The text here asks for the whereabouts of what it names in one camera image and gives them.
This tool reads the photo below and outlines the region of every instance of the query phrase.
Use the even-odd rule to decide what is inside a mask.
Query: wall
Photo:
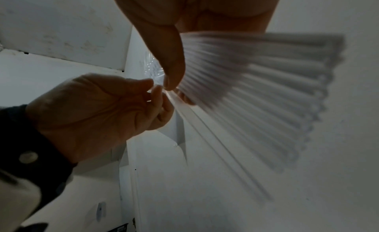
[[[255,204],[236,178],[185,123],[183,148],[157,132],[128,143],[133,196],[141,231],[378,231],[379,65],[378,0],[281,0],[269,31],[343,32],[345,62],[336,71],[308,149],[293,170],[276,174],[262,165],[211,119],[231,151],[275,201]],[[144,45],[127,72],[142,72]],[[194,110],[203,118],[197,108]]]
[[[0,52],[0,106],[29,103],[70,77],[94,72],[122,72],[18,51]],[[111,153],[80,163],[76,175],[56,200],[24,222],[49,222],[48,231],[106,232],[120,226],[118,161]],[[97,204],[106,202],[106,217],[95,221]]]

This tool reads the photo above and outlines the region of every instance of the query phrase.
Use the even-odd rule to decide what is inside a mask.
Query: hand
[[[26,107],[35,128],[72,163],[164,126],[174,107],[151,79],[87,74],[63,82]]]
[[[220,30],[263,33],[279,0],[115,0],[163,67],[165,89],[185,71],[180,32]]]

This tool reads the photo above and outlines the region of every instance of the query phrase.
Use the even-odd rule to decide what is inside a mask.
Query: transparent plastic packaging
[[[293,166],[313,122],[325,110],[323,101],[341,61],[344,37],[196,32],[182,34],[182,41],[186,73],[178,89],[271,169],[282,172]],[[162,85],[163,69],[151,54],[146,56],[145,75]],[[180,115],[210,140],[213,133],[191,108],[174,92],[168,95]],[[210,146],[220,153],[226,147],[213,136],[216,144]],[[230,163],[240,176],[251,179],[259,197],[269,200],[237,161]]]

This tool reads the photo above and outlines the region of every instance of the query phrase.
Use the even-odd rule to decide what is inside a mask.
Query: stained ceiling
[[[131,28],[113,0],[0,0],[7,49],[123,70]]]

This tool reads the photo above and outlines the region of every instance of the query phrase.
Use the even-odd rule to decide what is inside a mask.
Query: black sleeve
[[[73,165],[31,125],[25,108],[0,110],[0,169],[40,188],[37,211],[63,192]]]

